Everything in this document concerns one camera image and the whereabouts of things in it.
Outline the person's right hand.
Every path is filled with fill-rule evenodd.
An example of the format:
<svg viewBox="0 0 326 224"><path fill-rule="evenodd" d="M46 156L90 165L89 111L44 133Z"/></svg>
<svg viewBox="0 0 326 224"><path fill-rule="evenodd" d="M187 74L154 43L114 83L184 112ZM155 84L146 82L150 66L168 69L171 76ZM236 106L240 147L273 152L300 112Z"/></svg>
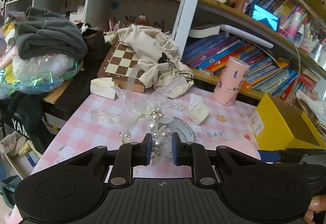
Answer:
<svg viewBox="0 0 326 224"><path fill-rule="evenodd" d="M312 198L310 206L304 216L304 221L309 224L315 224L313 217L315 213L325 211L326 209L326 196L319 195Z"/></svg>

